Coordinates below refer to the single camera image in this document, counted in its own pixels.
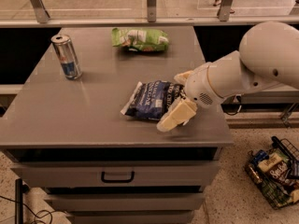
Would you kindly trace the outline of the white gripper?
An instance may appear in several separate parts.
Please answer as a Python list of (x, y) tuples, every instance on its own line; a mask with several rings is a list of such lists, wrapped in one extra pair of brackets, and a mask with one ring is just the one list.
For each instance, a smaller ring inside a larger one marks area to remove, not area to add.
[(184, 85), (184, 92), (188, 98), (177, 98), (169, 106), (168, 111), (162, 116), (157, 124), (160, 132), (169, 132), (178, 125), (187, 122), (196, 115), (197, 105), (203, 108), (210, 108), (220, 105), (224, 99), (213, 91), (208, 80), (208, 67), (205, 63), (184, 73), (174, 76), (174, 80)]

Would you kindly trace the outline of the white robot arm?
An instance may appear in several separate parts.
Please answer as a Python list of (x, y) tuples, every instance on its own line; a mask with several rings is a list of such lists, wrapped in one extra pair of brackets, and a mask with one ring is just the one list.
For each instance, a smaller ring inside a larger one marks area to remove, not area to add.
[(198, 107), (222, 104), (237, 94), (287, 85), (299, 89), (299, 30), (283, 22), (262, 22), (242, 37), (239, 48), (213, 63), (175, 75), (183, 92), (157, 124), (169, 132), (186, 124)]

